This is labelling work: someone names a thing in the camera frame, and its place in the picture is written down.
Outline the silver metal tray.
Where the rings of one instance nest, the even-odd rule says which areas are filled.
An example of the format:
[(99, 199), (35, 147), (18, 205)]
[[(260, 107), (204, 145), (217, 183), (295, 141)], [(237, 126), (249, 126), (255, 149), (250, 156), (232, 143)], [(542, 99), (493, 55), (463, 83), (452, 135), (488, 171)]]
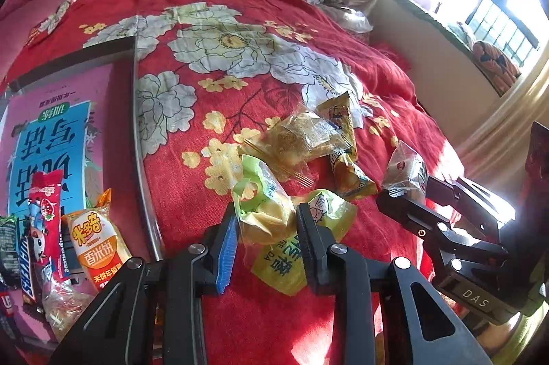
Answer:
[(62, 172), (64, 214), (94, 205), (111, 189), (111, 217), (128, 248), (153, 256), (136, 153), (134, 54), (131, 37), (89, 46), (22, 75), (1, 98), (3, 354), (40, 362), (57, 344), (41, 309), (24, 302), (41, 293), (34, 260), (48, 246), (44, 233), (29, 232), (28, 195), (36, 172)]

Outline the green yellow pastry packet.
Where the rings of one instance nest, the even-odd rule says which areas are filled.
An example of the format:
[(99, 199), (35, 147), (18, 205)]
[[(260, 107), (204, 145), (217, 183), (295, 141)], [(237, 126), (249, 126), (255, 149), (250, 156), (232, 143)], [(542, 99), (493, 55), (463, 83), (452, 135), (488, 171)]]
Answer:
[(242, 177), (232, 196), (243, 242), (274, 245), (294, 235), (295, 206), (268, 165), (247, 154), (241, 163)]

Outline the pink Chinese workbook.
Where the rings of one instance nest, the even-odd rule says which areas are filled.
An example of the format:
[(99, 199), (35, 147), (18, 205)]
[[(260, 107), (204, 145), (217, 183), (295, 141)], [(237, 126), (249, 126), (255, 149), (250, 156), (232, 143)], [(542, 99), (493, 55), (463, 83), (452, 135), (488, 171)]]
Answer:
[(57, 341), (43, 296), (83, 272), (61, 226), (102, 192), (111, 64), (70, 72), (8, 100), (1, 121), (1, 297), (21, 344)]

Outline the blue foil snack packet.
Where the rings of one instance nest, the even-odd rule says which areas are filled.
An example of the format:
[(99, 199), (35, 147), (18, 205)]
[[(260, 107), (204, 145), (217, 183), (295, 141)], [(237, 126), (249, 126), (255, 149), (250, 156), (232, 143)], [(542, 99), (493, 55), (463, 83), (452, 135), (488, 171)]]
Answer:
[(10, 340), (17, 341), (19, 335), (17, 334), (17, 325), (14, 321), (13, 305), (10, 299), (8, 287), (5, 285), (4, 281), (1, 281), (0, 297), (1, 328)]

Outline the orange black patterned cushion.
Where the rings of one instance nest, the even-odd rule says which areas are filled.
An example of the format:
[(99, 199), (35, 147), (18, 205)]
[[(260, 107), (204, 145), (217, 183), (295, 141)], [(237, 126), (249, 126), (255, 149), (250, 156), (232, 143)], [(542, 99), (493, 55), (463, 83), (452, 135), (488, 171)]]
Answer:
[(509, 91), (521, 75), (506, 54), (487, 42), (475, 42), (472, 52), (500, 95)]

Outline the red cartoon snack stick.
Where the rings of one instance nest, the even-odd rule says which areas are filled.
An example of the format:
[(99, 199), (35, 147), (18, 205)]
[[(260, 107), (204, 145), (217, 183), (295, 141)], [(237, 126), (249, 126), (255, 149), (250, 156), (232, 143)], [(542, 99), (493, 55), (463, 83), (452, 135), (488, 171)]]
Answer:
[(29, 192), (30, 240), (33, 242), (34, 264), (42, 292), (52, 279), (60, 282), (70, 279), (61, 230), (62, 179), (63, 170), (36, 172)]

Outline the clear yellow cake packet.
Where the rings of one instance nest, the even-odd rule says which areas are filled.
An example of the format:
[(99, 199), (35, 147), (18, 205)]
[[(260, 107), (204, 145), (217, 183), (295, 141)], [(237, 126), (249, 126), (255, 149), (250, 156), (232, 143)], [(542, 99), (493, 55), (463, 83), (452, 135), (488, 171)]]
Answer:
[(350, 147), (349, 138), (337, 125), (300, 104), (285, 120), (247, 137), (240, 150), (263, 161), (278, 180), (294, 180), (311, 188), (314, 179), (308, 163)]

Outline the yellow cartoon snack packet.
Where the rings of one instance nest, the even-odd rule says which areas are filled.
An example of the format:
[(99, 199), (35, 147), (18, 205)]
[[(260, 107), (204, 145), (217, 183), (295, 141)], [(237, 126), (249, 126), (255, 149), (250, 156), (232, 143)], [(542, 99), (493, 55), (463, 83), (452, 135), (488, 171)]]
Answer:
[(357, 141), (348, 92), (318, 105), (317, 114), (331, 123), (345, 140), (341, 148), (329, 155), (337, 194), (346, 201), (360, 200), (378, 193), (377, 185), (358, 166)]

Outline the Snickers chocolate bar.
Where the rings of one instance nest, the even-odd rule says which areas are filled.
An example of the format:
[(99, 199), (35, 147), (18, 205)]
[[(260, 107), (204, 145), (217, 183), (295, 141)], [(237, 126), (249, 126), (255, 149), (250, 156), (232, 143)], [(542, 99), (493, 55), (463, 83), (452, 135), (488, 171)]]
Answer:
[(30, 230), (24, 227), (19, 243), (20, 281), (23, 293), (23, 302), (27, 305), (38, 306), (39, 298), (36, 288), (36, 280), (33, 273), (33, 261), (30, 248)]

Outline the clear round pastry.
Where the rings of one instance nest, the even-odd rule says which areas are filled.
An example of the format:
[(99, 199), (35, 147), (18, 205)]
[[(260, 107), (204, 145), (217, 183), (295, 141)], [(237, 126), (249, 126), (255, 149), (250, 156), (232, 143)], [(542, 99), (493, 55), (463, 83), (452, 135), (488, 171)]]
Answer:
[(93, 296), (76, 290), (70, 281), (52, 279), (43, 291), (46, 320), (60, 343), (93, 300)]

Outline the red floral bedspread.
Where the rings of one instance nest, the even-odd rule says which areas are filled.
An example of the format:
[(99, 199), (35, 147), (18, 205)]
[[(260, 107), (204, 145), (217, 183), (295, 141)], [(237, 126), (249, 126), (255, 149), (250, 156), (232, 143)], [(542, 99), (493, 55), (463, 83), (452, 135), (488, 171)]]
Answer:
[[(421, 153), (430, 174), (464, 172), (407, 74), (304, 0), (77, 0), (53, 20), (53, 29), (43, 19), (31, 25), (1, 91), (47, 61), (137, 36), (138, 131), (167, 255), (221, 219), (245, 138), (300, 103), (315, 108), (350, 93), (362, 125), (354, 130), (358, 164), (378, 186), (400, 141)], [(381, 214), (374, 197), (356, 204), (350, 247), (381, 261), (405, 256), (433, 277), (416, 236)], [(208, 364), (323, 364), (333, 298), (276, 291), (254, 276), (251, 246), (242, 247), (225, 295), (205, 298)]]

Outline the orange rice cracker packet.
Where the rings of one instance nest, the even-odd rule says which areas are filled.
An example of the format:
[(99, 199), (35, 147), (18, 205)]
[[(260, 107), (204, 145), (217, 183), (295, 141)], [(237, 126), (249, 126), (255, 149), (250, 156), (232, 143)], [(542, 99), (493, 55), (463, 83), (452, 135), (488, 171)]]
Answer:
[(98, 292), (132, 257), (120, 230), (111, 220), (111, 201), (112, 190), (108, 188), (94, 207), (62, 217), (78, 262)]

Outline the black green snack packet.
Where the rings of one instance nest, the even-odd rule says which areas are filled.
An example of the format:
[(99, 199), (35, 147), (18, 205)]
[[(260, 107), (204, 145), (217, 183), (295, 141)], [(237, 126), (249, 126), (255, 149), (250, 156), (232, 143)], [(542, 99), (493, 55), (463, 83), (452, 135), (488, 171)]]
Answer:
[(21, 285), (17, 240), (17, 218), (14, 215), (2, 216), (0, 223), (1, 275), (10, 289), (18, 289)]

